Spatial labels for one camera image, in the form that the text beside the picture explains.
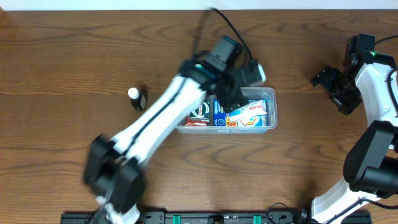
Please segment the small item in bin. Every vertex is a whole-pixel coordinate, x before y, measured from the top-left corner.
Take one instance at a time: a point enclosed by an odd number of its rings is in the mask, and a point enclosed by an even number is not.
[[[229,113],[229,121],[235,122],[240,119],[249,119],[255,116],[264,116],[267,114],[266,101],[256,100],[250,102],[248,105],[243,106],[237,110]]]
[[[186,126],[207,126],[207,121],[193,121],[190,117],[187,117]]]
[[[230,121],[229,114],[225,113],[223,107],[214,100],[214,126],[223,127],[263,127],[267,126],[267,115],[253,116],[251,118],[242,118],[239,121]]]
[[[210,101],[205,100],[198,109],[192,111],[189,115],[192,121],[210,121]]]

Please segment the wooden surface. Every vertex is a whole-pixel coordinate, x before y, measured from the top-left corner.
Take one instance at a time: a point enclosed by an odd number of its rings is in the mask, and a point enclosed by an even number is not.
[[[343,174],[366,129],[363,104],[337,112],[309,79],[341,68],[348,37],[397,34],[396,11],[226,12],[277,95],[278,126],[265,135],[172,133],[151,160],[142,204],[168,210],[300,207]],[[81,183],[88,145],[141,114],[127,89],[149,87],[149,105],[183,59],[201,12],[7,12],[0,27],[0,223],[58,223],[97,207]],[[228,34],[214,17],[201,49]],[[396,40],[377,51],[398,57]],[[383,203],[398,204],[392,197]],[[396,212],[366,207],[375,223]]]

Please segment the bottle label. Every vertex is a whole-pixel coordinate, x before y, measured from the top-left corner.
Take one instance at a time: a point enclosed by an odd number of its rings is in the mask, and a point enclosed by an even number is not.
[[[142,109],[145,109],[145,105],[147,104],[147,100],[145,99],[144,96],[141,97],[141,107]]]

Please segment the toothpaste box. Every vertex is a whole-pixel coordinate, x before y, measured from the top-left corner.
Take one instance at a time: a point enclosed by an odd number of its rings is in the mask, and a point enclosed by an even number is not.
[[[229,114],[225,113],[218,100],[214,100],[213,119],[214,126],[222,127],[263,127],[267,125],[267,115],[244,118],[239,121],[231,122],[229,120]]]

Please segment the white bottle cap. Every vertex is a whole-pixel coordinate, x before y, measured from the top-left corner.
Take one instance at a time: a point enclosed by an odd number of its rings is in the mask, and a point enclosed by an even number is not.
[[[137,99],[139,96],[139,92],[136,88],[130,88],[127,93],[133,100]]]

